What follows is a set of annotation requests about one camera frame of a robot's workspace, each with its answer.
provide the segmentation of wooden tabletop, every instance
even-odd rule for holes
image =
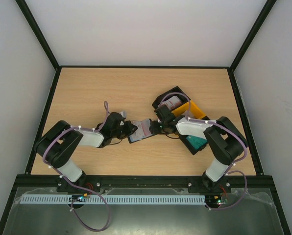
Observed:
[[[226,116],[243,132],[227,70],[63,68],[44,133],[57,121],[93,128],[110,112],[127,111],[127,120],[156,120],[155,98],[179,86],[210,119]],[[79,146],[74,162],[88,175],[201,175],[214,158],[209,146],[192,155],[180,140],[164,135],[105,148]],[[255,175],[251,156],[233,169]],[[32,174],[55,174],[37,155]]]

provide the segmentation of cable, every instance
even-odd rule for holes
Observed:
[[[187,99],[187,101],[189,102],[189,109],[187,110],[187,112],[186,112],[186,114],[185,114],[185,118],[188,119],[188,114],[189,114],[189,112],[190,112],[190,110],[191,110],[191,100],[187,97],[187,95],[185,95],[185,94],[183,94],[183,93],[181,93],[181,92],[171,92],[171,93],[165,95],[165,97],[163,97],[163,99],[162,99],[161,102],[159,103],[158,107],[159,107],[159,106],[165,101],[165,99],[166,99],[167,97],[169,97],[169,96],[171,96],[171,95],[173,95],[173,94],[179,94],[179,95],[185,97],[185,98]]]
[[[203,124],[212,124],[214,126],[217,126],[217,127],[221,128],[222,130],[224,130],[225,132],[227,132],[228,134],[232,135],[240,143],[240,145],[242,146],[242,148],[244,150],[244,154],[243,154],[242,157],[240,157],[239,159],[234,160],[232,162],[232,164],[230,164],[230,166],[224,172],[225,174],[231,169],[232,166],[235,165],[236,162],[239,162],[239,161],[243,160],[244,158],[246,158],[246,156],[247,156],[247,150],[246,150],[246,146],[245,146],[244,142],[237,135],[235,135],[232,131],[230,131],[229,129],[225,128],[224,126],[219,125],[215,121],[200,120],[200,119],[195,119],[195,118],[189,118],[189,121],[194,121],[194,122],[203,123]]]
[[[239,170],[233,170],[233,171],[231,171],[231,172],[228,172],[227,174],[230,175],[230,174],[232,174],[232,173],[237,173],[237,172],[240,173],[240,174],[242,174],[242,176],[244,177],[244,180],[245,180],[245,187],[244,187],[244,191],[243,191],[242,196],[241,196],[241,197],[240,197],[235,203],[233,203],[232,205],[227,206],[227,207],[223,207],[223,208],[210,208],[210,207],[206,204],[206,207],[208,208],[208,210],[210,210],[210,211],[221,211],[221,210],[226,210],[226,209],[229,209],[229,208],[232,208],[232,207],[236,206],[236,205],[239,204],[240,201],[244,198],[244,196],[245,196],[245,194],[246,194],[246,190],[247,190],[247,178],[246,178],[246,176],[244,175],[244,173],[241,172],[241,171],[239,171]]]
[[[48,154],[48,152],[50,151],[50,149],[53,147],[53,145],[61,138],[63,137],[66,133],[74,130],[75,128],[74,127],[71,127],[65,131],[63,131],[60,135],[58,135],[52,142],[51,144],[46,148],[44,154],[43,154],[43,162],[49,166],[52,167],[52,165],[50,163],[47,162],[46,160],[46,156]],[[91,189],[88,189],[88,188],[83,188],[83,187],[80,187],[80,186],[77,186],[75,184],[73,184],[66,176],[64,176],[58,169],[52,167],[60,176],[62,176],[63,179],[65,179],[65,181],[67,181],[67,183],[69,185],[71,185],[72,187],[74,188],[78,188],[78,189],[81,189],[81,190],[84,190],[84,191],[87,191],[87,192],[90,192],[92,194],[95,194],[97,195],[98,197],[101,198],[101,200],[104,202],[104,204],[106,205],[106,208],[107,208],[107,211],[108,211],[108,218],[107,218],[107,222],[106,224],[101,228],[101,229],[93,229],[91,227],[89,227],[88,225],[86,225],[82,220],[81,218],[78,216],[78,214],[75,212],[74,208],[73,208],[73,202],[71,203],[71,211],[73,212],[73,214],[77,217],[77,219],[79,220],[79,222],[81,223],[81,225],[83,227],[85,227],[86,229],[88,229],[89,231],[92,231],[92,232],[101,232],[101,231],[104,231],[108,228],[109,226],[109,223],[110,223],[110,220],[111,220],[111,211],[110,211],[110,208],[109,208],[109,205],[107,204],[106,200],[103,198],[103,196],[101,196],[99,193],[91,190]]]
[[[170,139],[175,139],[175,140],[177,140],[177,139],[180,138],[180,137],[178,137],[178,138],[173,138],[173,137],[170,137],[170,136],[168,136],[168,135],[166,135],[166,137],[168,137],[168,138],[170,138]]]
[[[99,132],[103,128],[103,126],[105,125],[105,123],[107,121],[107,118],[108,118],[108,116],[110,114],[110,112],[109,112],[109,105],[108,105],[108,102],[106,100],[104,101],[103,106],[105,107],[106,115],[105,115],[104,121],[102,122],[102,124],[99,126],[99,128],[97,130],[95,130],[94,128],[93,129],[90,129],[90,128],[84,128],[84,127],[81,127],[81,126],[71,126],[71,128],[73,128],[74,130],[83,130],[83,131],[90,131],[90,132]]]
[[[243,141],[242,141],[237,135],[235,135],[232,131],[230,131],[229,129],[225,128],[224,126],[219,125],[219,124],[216,123],[215,121],[201,120],[201,119],[195,119],[195,118],[190,118],[190,117],[188,117],[188,113],[189,113],[189,111],[191,110],[191,100],[190,100],[185,94],[180,93],[180,92],[171,92],[171,93],[165,95],[165,97],[164,97],[164,98],[161,100],[161,102],[159,103],[159,106],[161,105],[161,103],[162,103],[162,102],[163,102],[168,96],[173,95],[173,94],[179,94],[179,95],[182,95],[182,96],[184,96],[184,97],[188,100],[188,102],[189,102],[189,108],[188,108],[188,110],[187,110],[187,112],[186,112],[186,115],[185,115],[186,120],[188,120],[188,121],[193,121],[193,122],[198,122],[198,123],[202,123],[202,124],[212,124],[212,125],[215,125],[215,126],[219,127],[220,129],[226,131],[228,134],[232,135],[234,138],[236,138],[236,140],[237,140],[237,141],[241,144],[241,146],[243,147],[243,150],[244,150],[244,154],[243,154],[243,156],[240,157],[239,159],[234,160],[234,161],[232,162],[232,164],[230,164],[230,166],[229,166],[229,167],[227,168],[227,170],[224,172],[225,174],[231,169],[232,166],[235,165],[235,163],[237,163],[237,162],[239,162],[239,161],[241,161],[241,160],[243,160],[243,159],[246,158],[246,156],[247,156],[247,150],[246,150],[246,146],[245,146],[245,144],[244,144]]]
[[[108,146],[110,146],[110,145],[116,145],[116,144],[119,144],[119,143],[121,143],[121,141],[122,140],[120,140],[119,142],[117,142],[117,143],[112,143],[112,144],[109,144]]]
[[[106,116],[105,116],[105,119],[102,122],[102,124],[99,126],[99,128],[97,130],[95,130],[95,132],[99,132],[103,128],[103,126],[105,125],[105,123],[107,121],[108,115],[109,115],[109,105],[108,105],[108,102],[106,100],[104,101],[103,106],[105,107],[105,110],[106,110]]]
[[[185,94],[183,94],[183,93],[179,93],[179,92],[172,92],[172,93],[169,93],[169,94],[167,94],[167,95],[161,100],[160,104],[165,100],[165,98],[167,98],[168,96],[170,96],[170,95],[172,95],[172,94],[179,94],[179,95],[182,95],[182,96],[184,96],[184,97],[188,100],[188,102],[189,102],[189,109],[187,110],[186,115],[185,115],[185,118],[186,118],[187,121],[193,121],[193,122],[198,122],[198,123],[202,123],[202,124],[212,124],[212,125],[214,125],[214,126],[217,126],[217,127],[219,127],[220,129],[222,129],[222,130],[224,130],[225,132],[227,132],[228,134],[232,135],[232,136],[233,136],[233,137],[234,137],[234,138],[235,138],[235,139],[241,144],[241,146],[243,147],[243,150],[244,150],[244,154],[243,154],[243,156],[240,157],[240,158],[238,158],[238,159],[236,159],[236,160],[234,160],[234,161],[232,162],[232,164],[230,164],[230,166],[229,166],[229,167],[227,168],[227,170],[224,172],[225,175],[229,175],[229,174],[232,174],[232,173],[236,173],[236,172],[238,172],[238,173],[240,173],[240,174],[242,174],[242,175],[244,176],[244,180],[245,180],[245,188],[244,188],[244,192],[243,192],[242,196],[240,197],[240,199],[239,199],[236,203],[234,203],[234,204],[232,204],[232,205],[230,205],[230,206],[228,206],[228,207],[225,207],[225,208],[211,209],[211,208],[206,204],[206,207],[207,207],[209,210],[216,210],[216,211],[218,211],[218,210],[224,210],[224,209],[228,209],[228,208],[234,207],[234,206],[237,205],[237,204],[238,204],[238,203],[244,198],[244,196],[245,196],[245,193],[246,193],[246,190],[247,190],[247,178],[246,178],[246,176],[244,175],[244,173],[241,172],[241,171],[239,171],[239,170],[234,170],[234,171],[231,171],[231,172],[228,172],[228,171],[231,169],[232,166],[235,165],[236,162],[239,162],[239,161],[241,161],[241,160],[243,160],[243,159],[246,158],[246,156],[247,156],[247,150],[246,150],[246,146],[245,146],[244,142],[243,142],[243,141],[242,141],[237,135],[235,135],[232,131],[230,131],[229,129],[225,128],[224,126],[219,125],[219,124],[216,123],[215,121],[201,120],[201,119],[195,119],[195,118],[190,118],[190,117],[188,117],[188,113],[189,113],[189,111],[191,110],[191,101],[190,101],[190,99],[189,99]]]

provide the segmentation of purple cable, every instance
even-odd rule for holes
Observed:
[[[230,131],[229,129],[225,128],[224,126],[219,125],[215,121],[200,120],[200,119],[195,119],[195,118],[190,118],[189,121],[198,122],[198,123],[204,123],[204,124],[207,122],[208,124],[215,125],[215,126],[221,128],[222,130],[226,131],[228,134],[232,135],[234,138],[236,138],[236,140],[243,147],[244,155],[242,157],[240,157],[239,159],[234,160],[232,162],[232,164],[230,164],[230,166],[228,167],[228,169],[224,172],[225,174],[231,169],[231,167],[234,165],[234,163],[239,162],[239,161],[243,160],[244,158],[246,158],[246,156],[247,156],[247,150],[246,150],[246,146],[245,146],[244,142],[237,135],[235,135],[232,131]]]
[[[165,101],[165,99],[166,99],[167,97],[169,97],[169,96],[171,96],[171,95],[174,95],[174,94],[179,94],[179,95],[185,97],[185,98],[187,99],[187,101],[189,102],[189,109],[187,110],[186,115],[185,115],[185,118],[188,119],[188,115],[189,115],[189,112],[190,112],[190,110],[191,110],[191,100],[187,97],[187,95],[185,95],[185,94],[183,94],[183,93],[181,93],[181,92],[171,92],[171,93],[165,95],[165,97],[163,97],[163,99],[162,99],[161,102],[159,103],[158,107],[162,104],[162,102]]]
[[[105,110],[106,110],[105,120],[102,122],[102,124],[99,126],[99,128],[97,130],[95,130],[95,132],[99,132],[103,128],[104,124],[107,121],[108,115],[109,115],[109,105],[108,105],[108,102],[106,100],[103,102],[103,106],[105,107]]]
[[[161,103],[162,103],[162,102],[163,102],[168,96],[173,95],[173,94],[179,94],[179,95],[182,95],[182,96],[184,96],[184,97],[188,100],[188,102],[189,102],[189,109],[187,110],[187,113],[186,113],[186,115],[185,115],[186,120],[188,120],[188,121],[193,121],[193,122],[198,122],[198,123],[204,123],[204,124],[207,122],[207,123],[209,123],[209,124],[215,125],[215,126],[219,127],[220,129],[226,131],[228,134],[232,135],[234,138],[236,138],[236,140],[237,140],[237,141],[241,144],[241,146],[243,147],[244,155],[243,155],[242,157],[240,157],[239,159],[234,160],[234,161],[232,162],[232,164],[230,164],[230,166],[229,166],[229,167],[227,168],[227,170],[224,172],[224,174],[228,174],[228,175],[229,175],[229,174],[236,173],[236,172],[242,174],[242,175],[244,176],[244,179],[245,179],[245,188],[244,188],[244,192],[243,192],[242,196],[240,197],[240,199],[239,199],[236,203],[232,204],[231,206],[228,206],[228,207],[225,207],[225,208],[212,209],[212,210],[224,210],[224,209],[228,209],[228,208],[231,208],[231,207],[235,206],[235,205],[238,204],[238,203],[244,198],[244,196],[245,196],[246,188],[247,188],[247,179],[246,179],[246,176],[244,175],[244,173],[241,172],[241,171],[239,171],[239,170],[234,170],[234,171],[231,171],[231,172],[228,172],[228,171],[231,169],[231,167],[234,165],[234,163],[239,162],[239,161],[243,160],[244,158],[246,158],[246,156],[247,156],[247,150],[246,150],[246,146],[245,146],[245,144],[244,144],[243,141],[242,141],[237,135],[235,135],[232,131],[230,131],[229,129],[225,128],[224,126],[219,125],[219,124],[216,123],[215,121],[210,121],[210,120],[200,120],[200,119],[195,119],[195,118],[189,118],[189,117],[188,117],[188,113],[189,113],[189,111],[191,110],[191,101],[190,101],[190,99],[189,99],[186,95],[184,95],[183,93],[179,93],[179,92],[172,92],[172,93],[169,93],[169,94],[167,94],[167,95],[161,100],[160,104],[161,104]]]
[[[71,127],[71,128],[69,128],[69,129],[63,131],[59,136],[57,136],[57,137],[51,142],[51,144],[47,147],[47,149],[45,150],[45,152],[44,152],[44,154],[43,154],[43,162],[44,162],[45,164],[51,166],[51,164],[48,163],[47,160],[46,160],[46,156],[47,156],[48,152],[50,151],[50,149],[54,146],[54,144],[55,144],[55,143],[56,143],[61,137],[63,137],[66,133],[68,133],[68,132],[70,132],[70,131],[72,131],[72,130],[74,130],[74,129],[76,129],[76,128],[75,128],[75,127]],[[90,190],[90,189],[88,189],[88,188],[83,188],[83,187],[80,187],[80,186],[77,186],[77,185],[73,184],[73,183],[72,183],[72,182],[71,182],[66,176],[64,176],[64,175],[63,175],[58,169],[56,169],[56,168],[54,168],[54,167],[53,167],[53,169],[54,169],[54,170],[55,170],[60,176],[62,175],[62,176],[63,176],[63,179],[65,179],[65,180],[67,181],[67,183],[68,183],[69,185],[71,185],[72,187],[74,187],[74,188],[78,188],[78,189],[82,189],[82,190],[85,190],[85,191],[88,191],[88,192],[90,192],[90,193],[93,193],[93,194],[97,195],[98,197],[100,197],[100,198],[102,199],[102,201],[103,201],[104,204],[106,205],[106,208],[107,208],[107,211],[108,211],[108,218],[107,218],[107,222],[106,222],[106,224],[105,224],[101,229],[93,229],[93,228],[89,227],[88,225],[86,225],[86,224],[81,220],[81,218],[78,216],[78,214],[75,212],[75,210],[74,210],[74,208],[73,208],[73,202],[71,203],[71,210],[72,210],[72,212],[75,214],[75,216],[77,217],[77,219],[79,220],[80,224],[81,224],[82,226],[84,226],[86,229],[88,229],[88,230],[90,230],[90,231],[92,231],[92,232],[101,232],[101,231],[106,230],[106,229],[108,228],[108,226],[109,226],[109,223],[110,223],[110,219],[111,219],[111,211],[110,211],[109,205],[107,204],[107,202],[106,202],[106,200],[103,198],[103,196],[101,196],[99,193],[97,193],[97,192],[95,192],[95,191],[93,191],[93,190]]]
[[[247,156],[247,150],[246,150],[246,146],[245,146],[245,144],[244,144],[243,141],[242,141],[237,135],[235,135],[232,131],[228,130],[228,129],[225,128],[224,126],[219,125],[219,124],[216,123],[215,121],[210,121],[210,120],[200,120],[200,119],[195,119],[195,118],[189,118],[189,117],[188,117],[189,111],[191,110],[191,100],[190,100],[185,94],[180,93],[180,92],[171,92],[171,93],[165,95],[165,97],[163,97],[163,99],[161,100],[161,102],[159,103],[158,106],[160,106],[160,105],[162,104],[162,102],[164,102],[165,99],[166,99],[168,96],[171,96],[171,95],[174,95],[174,94],[179,94],[179,95],[184,96],[184,97],[187,99],[187,101],[189,102],[189,109],[187,110],[186,115],[185,115],[186,120],[188,120],[188,121],[194,121],[194,122],[198,122],[198,123],[204,123],[204,124],[206,123],[206,121],[208,121],[208,123],[213,124],[213,125],[215,125],[215,126],[221,128],[222,130],[226,131],[226,132],[229,133],[230,135],[232,135],[234,138],[236,138],[236,140],[237,140],[237,141],[241,144],[241,146],[243,147],[244,155],[243,155],[242,157],[240,157],[239,159],[234,160],[234,161],[232,162],[232,164],[228,167],[228,169],[224,172],[225,174],[231,169],[231,167],[234,165],[234,163],[237,163],[237,162],[243,160],[244,158],[246,158],[246,156]]]
[[[206,207],[207,207],[209,210],[211,210],[211,211],[221,211],[221,210],[226,210],[226,209],[232,208],[232,207],[236,206],[237,204],[239,204],[240,201],[244,198],[244,196],[245,196],[245,194],[246,194],[246,190],[247,190],[247,179],[246,179],[246,176],[244,175],[243,172],[241,172],[241,171],[239,171],[239,170],[233,170],[233,171],[231,171],[231,172],[228,172],[227,174],[229,175],[229,174],[232,174],[232,173],[240,173],[240,174],[242,174],[243,177],[244,177],[244,180],[245,180],[245,187],[244,187],[244,191],[243,191],[242,196],[241,196],[241,197],[240,197],[235,203],[233,203],[232,205],[227,206],[227,207],[223,207],[223,208],[210,208],[210,207],[206,204]]]

